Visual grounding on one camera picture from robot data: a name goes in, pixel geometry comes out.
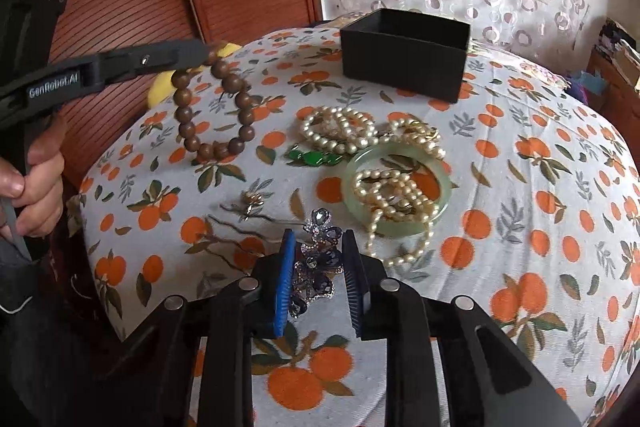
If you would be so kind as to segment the person's left hand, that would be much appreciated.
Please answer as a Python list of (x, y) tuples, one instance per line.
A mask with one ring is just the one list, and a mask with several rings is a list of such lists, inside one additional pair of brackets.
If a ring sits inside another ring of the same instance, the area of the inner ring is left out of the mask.
[(1, 196), (21, 209), (15, 225), (18, 235), (46, 236), (62, 216), (64, 157), (61, 147), (65, 133), (64, 118), (55, 114), (49, 128), (29, 147), (30, 171), (26, 176), (1, 156)]

